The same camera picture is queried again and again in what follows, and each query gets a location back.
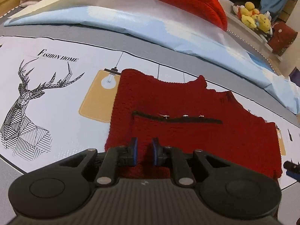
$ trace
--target deer head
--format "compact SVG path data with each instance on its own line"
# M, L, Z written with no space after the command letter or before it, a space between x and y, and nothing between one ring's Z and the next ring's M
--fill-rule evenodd
M56 84L53 84L54 80L55 80L55 75L56 73L54 73L54 75L52 76L51 80L47 83L43 83L43 84L39 84L38 87L36 87L35 89L33 90L29 90L28 89L28 82L30 81L29 79L29 74L30 72L34 69L32 68L31 70L29 70L26 74L25 73L25 67L37 60L38 58L34 59L34 60L31 60L29 62L27 62L26 64L23 65L23 62L24 60L22 61L20 67L19 67L19 71L18 71L18 75L22 81L21 84L19 84L19 93L20 93L20 101L18 101L18 105L19 107L22 107L23 105L26 105L28 104L28 102L32 99L35 99L35 98L39 98L41 97L42 95L44 95L44 90L46 89L54 89L54 88L63 88L63 87L66 87L72 83L74 83L75 81L79 80L82 75L84 74L81 74L79 75L76 79L72 80L72 81L69 81L71 76L72 76L72 71L71 71L71 68L70 68L70 65L68 63L68 70L69 70L69 73L67 74L67 76L63 79L63 80L58 80L58 82Z

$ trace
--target deer illustration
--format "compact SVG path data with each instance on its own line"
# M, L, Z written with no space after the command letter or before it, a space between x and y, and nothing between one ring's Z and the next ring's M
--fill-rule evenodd
M18 75L22 81L19 84L20 96L13 104L4 123L0 129L0 140L6 149L13 150L14 155L18 155L26 160L33 160L44 152L49 152L51 149L51 136L48 130L35 125L26 115L25 110L28 103L32 99L40 98L44 95L46 89L63 88L69 86L75 81L79 80L83 74L76 79L69 81L72 72L68 63L69 73L63 80L59 80L56 84L53 84L55 75L48 83L39 84L33 90L28 89L29 74L33 70L29 70L26 74L25 67L30 63L37 60L31 60L23 65L22 61Z

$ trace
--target antler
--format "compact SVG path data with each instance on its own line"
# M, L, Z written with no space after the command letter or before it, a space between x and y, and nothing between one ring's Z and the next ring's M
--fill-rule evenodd
M43 83L42 85L40 84L37 88L35 88L34 90L32 90L32 92L36 93L45 89L54 89L54 88L63 88L66 87L72 83L74 83L75 81L79 80L83 74L79 75L76 79L72 80L69 82L71 76L72 76L72 71L70 68L70 65L68 63L68 69L69 69L69 73L67 74L67 76L63 79L63 80L58 80L58 82L56 84L52 84L54 82L55 79L55 75L56 73L54 73L54 75L52 76L51 80L48 83Z
M22 66L24 60L23 60L23 61L21 62L21 64L20 64L19 71L18 71L18 75L19 75L20 79L22 80L22 85L23 85L23 88L24 88L24 89L27 89L27 85L28 85L28 82L29 82L28 75L29 75L29 73L34 69L34 68L32 68L31 70L29 70L29 71L24 75L24 73L25 73L25 71L26 71L26 70L25 70L25 67L26 67L29 63L31 63L31 62L33 62L33 61L35 61L35 60L37 60L37 59L38 59L38 58L33 59L33 60L31 60L31 61L25 63L24 66Z

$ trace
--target silver screw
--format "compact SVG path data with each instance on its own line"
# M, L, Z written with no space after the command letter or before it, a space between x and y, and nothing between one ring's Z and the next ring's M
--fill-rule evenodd
M181 178L179 179L179 183L181 185L191 185L194 182L194 180L192 180L191 178Z
M100 177L97 178L97 183L101 185L108 185L112 182L112 180L109 177Z

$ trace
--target light bulb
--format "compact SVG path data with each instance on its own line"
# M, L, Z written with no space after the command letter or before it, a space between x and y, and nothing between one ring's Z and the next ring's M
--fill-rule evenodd
M101 85L104 89L113 89L116 86L115 75L110 73L101 80Z

